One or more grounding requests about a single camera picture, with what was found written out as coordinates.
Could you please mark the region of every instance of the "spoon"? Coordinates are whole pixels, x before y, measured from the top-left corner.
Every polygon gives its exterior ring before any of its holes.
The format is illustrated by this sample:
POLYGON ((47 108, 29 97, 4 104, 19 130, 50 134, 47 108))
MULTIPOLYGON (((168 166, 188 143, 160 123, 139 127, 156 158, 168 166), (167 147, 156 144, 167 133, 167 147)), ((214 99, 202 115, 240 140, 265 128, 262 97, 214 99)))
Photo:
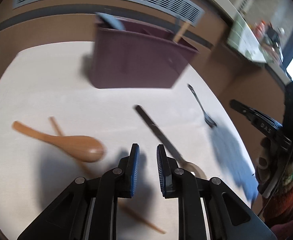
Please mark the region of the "spoon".
POLYGON ((143 110, 143 108, 139 105, 136 105, 135 110, 144 120, 146 125, 152 130, 154 135, 160 140, 161 143, 165 146, 168 152, 172 155, 173 158, 179 163, 180 167, 193 172, 196 177, 201 179, 207 179, 207 176, 203 172, 203 170, 195 165, 194 163, 187 162, 182 155, 177 151, 177 149, 172 145, 172 143, 166 138, 166 136, 162 133, 162 131, 157 127, 157 125, 151 120, 151 118, 147 115, 147 113, 143 110))
MULTIPOLYGON (((49 121, 51 123, 51 126, 55 133, 59 136, 65 136, 65 134, 62 132, 61 128, 59 127, 57 120, 54 116, 49 117, 49 121)), ((82 171, 85 173, 87 178, 95 179, 99 177, 98 175, 94 174, 82 161, 78 160, 77 158, 74 158, 74 161, 78 164, 78 166, 82 169, 82 171)))
POLYGON ((210 128, 217 127, 216 123, 212 120, 211 117, 208 116, 208 114, 207 114, 207 113, 205 112, 205 110, 203 109, 203 106, 202 106, 202 104, 200 103, 200 100, 199 100, 198 96, 196 95, 196 93, 195 93, 193 87, 192 87, 190 84, 188 84, 187 86, 188 86, 188 88, 191 90, 191 92, 193 93, 195 99, 198 101, 198 103, 199 103, 199 105, 200 105, 200 107, 201 107, 201 109, 202 109, 202 111, 203 111, 205 122, 210 126, 210 128))
POLYGON ((102 158, 105 152, 103 145, 90 136, 52 136, 36 131, 18 121, 13 122, 12 128, 32 138, 55 145, 83 162, 96 162, 102 158))

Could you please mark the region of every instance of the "wooden spoon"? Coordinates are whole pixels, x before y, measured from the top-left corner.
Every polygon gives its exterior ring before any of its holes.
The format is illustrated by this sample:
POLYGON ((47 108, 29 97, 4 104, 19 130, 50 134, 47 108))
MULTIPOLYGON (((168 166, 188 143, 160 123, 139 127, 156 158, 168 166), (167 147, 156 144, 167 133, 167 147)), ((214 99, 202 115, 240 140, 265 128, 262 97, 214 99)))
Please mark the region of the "wooden spoon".
POLYGON ((52 136, 36 131, 18 121, 13 122, 12 128, 32 138, 55 145, 83 162, 96 162, 105 152, 103 145, 90 136, 52 136))
MULTIPOLYGON (((65 134, 62 132, 61 128, 59 127, 57 120, 54 116, 49 117, 49 121, 52 125, 52 128, 54 129, 55 133, 58 136, 65 136, 65 134)), ((87 176, 87 179, 94 179, 99 177, 98 175, 94 174, 82 161, 78 160, 77 158, 74 158, 74 161, 78 164, 78 166, 82 169, 82 171, 87 176)))

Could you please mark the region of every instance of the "finger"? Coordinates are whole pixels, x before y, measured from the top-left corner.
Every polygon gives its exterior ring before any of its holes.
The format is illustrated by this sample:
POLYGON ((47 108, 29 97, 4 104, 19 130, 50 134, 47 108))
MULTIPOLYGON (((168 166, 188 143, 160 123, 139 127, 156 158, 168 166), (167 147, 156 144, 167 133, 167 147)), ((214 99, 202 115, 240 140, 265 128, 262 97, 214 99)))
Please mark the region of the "finger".
POLYGON ((271 141, 270 141, 269 138, 264 137, 264 138, 261 140, 260 145, 261 145, 263 148, 267 148, 267 149, 269 149, 270 146, 271 146, 271 141))
POLYGON ((259 175, 259 172, 258 172, 257 169, 258 169, 258 167, 255 168, 255 178, 256 178, 257 182, 258 182, 259 184, 261 184, 260 175, 259 175))
POLYGON ((269 167, 270 164, 271 164, 271 158, 270 158, 269 150, 266 148, 263 148, 259 158, 257 159, 257 166, 261 170, 265 170, 269 167))
POLYGON ((287 166, 287 169, 285 171, 286 176, 289 176, 291 174, 293 174, 293 158, 290 159, 288 166, 287 166))
POLYGON ((271 172, 270 169, 262 170, 260 168, 257 169, 259 174, 260 184, 264 184, 270 178, 271 172))

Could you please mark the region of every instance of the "blue object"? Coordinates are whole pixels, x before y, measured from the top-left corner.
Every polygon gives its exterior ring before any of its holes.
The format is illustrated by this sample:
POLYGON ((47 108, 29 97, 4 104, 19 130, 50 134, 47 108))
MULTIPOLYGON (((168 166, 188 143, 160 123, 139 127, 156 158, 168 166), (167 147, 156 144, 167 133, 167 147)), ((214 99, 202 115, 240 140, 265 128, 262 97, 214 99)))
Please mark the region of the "blue object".
POLYGON ((104 23, 109 25, 111 28, 120 31, 125 31, 125 26, 123 25, 123 23, 117 18, 115 18, 113 15, 99 12, 97 12, 96 14, 101 18, 101 20, 104 21, 104 23))
POLYGON ((160 188, 161 188, 162 195, 164 196, 165 195, 165 192, 164 192, 164 180, 165 180, 165 178, 164 178, 163 172, 162 172, 162 164, 161 164, 159 146, 156 149, 156 160, 157 160, 157 163, 158 163, 160 188))
POLYGON ((131 197, 134 196, 135 189, 137 187, 138 170, 139 170, 139 157, 140 157, 140 148, 138 145, 134 150, 135 150, 135 154, 134 154, 134 158, 133 158, 133 168, 132 168, 132 174, 131 174, 131 189, 130 189, 131 197))
POLYGON ((246 198, 249 201, 254 201, 258 195, 258 182, 242 155, 239 142, 223 125, 211 129, 210 135, 215 157, 221 168, 228 170, 236 185, 243 188, 246 198))

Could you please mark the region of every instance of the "person's hand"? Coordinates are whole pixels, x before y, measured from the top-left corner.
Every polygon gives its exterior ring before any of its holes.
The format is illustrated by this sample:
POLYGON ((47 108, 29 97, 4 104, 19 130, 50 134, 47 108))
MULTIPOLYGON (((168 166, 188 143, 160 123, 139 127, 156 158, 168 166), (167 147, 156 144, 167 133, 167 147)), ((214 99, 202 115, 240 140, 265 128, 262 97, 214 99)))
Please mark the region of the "person's hand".
MULTIPOLYGON (((255 177, 259 184, 264 184, 271 176, 270 165, 274 161, 275 156, 272 156, 270 148, 271 141, 269 138, 263 138, 261 140, 261 146, 263 147, 259 158, 257 159, 257 167, 255 171, 255 177)), ((277 192, 275 194, 284 194, 293 187, 293 159, 290 160, 283 178, 279 184, 277 192)))

